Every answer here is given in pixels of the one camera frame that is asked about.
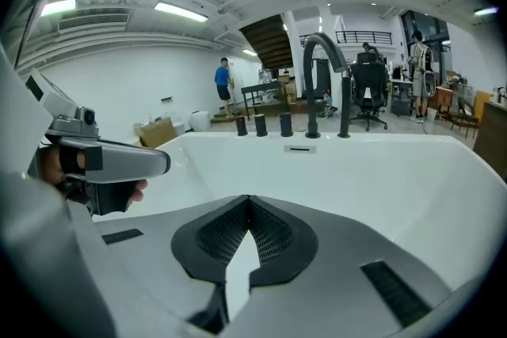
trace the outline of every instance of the man in blue shirt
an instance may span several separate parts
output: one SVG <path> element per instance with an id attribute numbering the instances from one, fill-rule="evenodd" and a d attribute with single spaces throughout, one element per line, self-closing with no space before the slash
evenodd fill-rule
<path id="1" fill-rule="evenodd" d="M 220 66 L 217 68 L 215 72 L 215 84 L 216 90 L 219 93 L 220 100 L 223 101 L 223 106 L 225 107 L 225 111 L 227 112 L 227 117 L 232 117 L 231 111 L 229 110 L 229 99 L 231 95 L 229 94 L 229 89 L 227 88 L 229 84 L 231 84 L 231 78 L 229 77 L 229 60 L 227 58 L 222 58 L 220 61 Z"/>

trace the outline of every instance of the hand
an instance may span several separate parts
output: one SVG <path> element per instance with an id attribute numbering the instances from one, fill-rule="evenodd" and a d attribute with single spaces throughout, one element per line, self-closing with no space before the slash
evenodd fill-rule
<path id="1" fill-rule="evenodd" d="M 40 170 L 42 172 L 42 180 L 46 183 L 52 184 L 53 186 L 56 186 L 57 184 L 63 182 L 65 179 L 65 174 L 63 173 L 62 166 L 60 165 L 59 146 L 55 144 L 52 146 L 47 146 L 45 148 L 40 148 L 38 154 Z M 79 168 L 84 169 L 85 155 L 83 152 L 78 152 L 77 161 Z M 140 180 L 137 183 L 135 190 L 132 193 L 132 197 L 127 203 L 127 207 L 129 207 L 134 202 L 140 202 L 143 200 L 143 190 L 147 187 L 147 185 L 148 181 L 146 179 Z"/>

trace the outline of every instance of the finger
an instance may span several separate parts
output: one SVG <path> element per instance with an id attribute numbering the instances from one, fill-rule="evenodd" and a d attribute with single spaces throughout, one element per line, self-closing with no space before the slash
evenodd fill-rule
<path id="1" fill-rule="evenodd" d="M 132 193 L 132 197 L 131 197 L 131 200 L 134 201 L 134 202 L 140 202 L 144 197 L 144 194 L 143 192 L 141 192 L 140 190 L 136 189 L 134 191 L 134 193 Z"/>
<path id="2" fill-rule="evenodd" d="M 139 182 L 137 182 L 137 185 L 135 186 L 135 188 L 137 190 L 143 190 L 147 187 L 147 185 L 148 185 L 148 181 L 146 179 L 142 179 Z"/>

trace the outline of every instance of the headrest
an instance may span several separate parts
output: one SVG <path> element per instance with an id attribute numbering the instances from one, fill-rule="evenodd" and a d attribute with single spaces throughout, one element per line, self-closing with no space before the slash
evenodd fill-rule
<path id="1" fill-rule="evenodd" d="M 373 52 L 360 52 L 357 54 L 357 63 L 376 63 L 377 61 L 377 55 Z"/>

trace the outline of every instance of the gooseneck faucet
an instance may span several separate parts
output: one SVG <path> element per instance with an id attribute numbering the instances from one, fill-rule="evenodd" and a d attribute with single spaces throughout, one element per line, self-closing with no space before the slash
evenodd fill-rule
<path id="1" fill-rule="evenodd" d="M 314 81 L 311 77 L 313 53 L 317 45 L 322 46 L 326 52 L 335 73 L 344 72 L 347 69 L 347 62 L 345 61 L 345 57 L 343 56 L 341 49 L 326 34 L 316 32 L 308 37 L 303 52 L 303 74 L 304 84 L 307 88 L 308 102 L 308 132 L 306 133 L 306 136 L 309 139 L 316 139 L 320 137 L 317 125 L 317 114 L 315 112 Z M 348 138 L 351 88 L 350 78 L 342 78 L 341 83 L 341 124 L 339 136 L 342 138 Z"/>

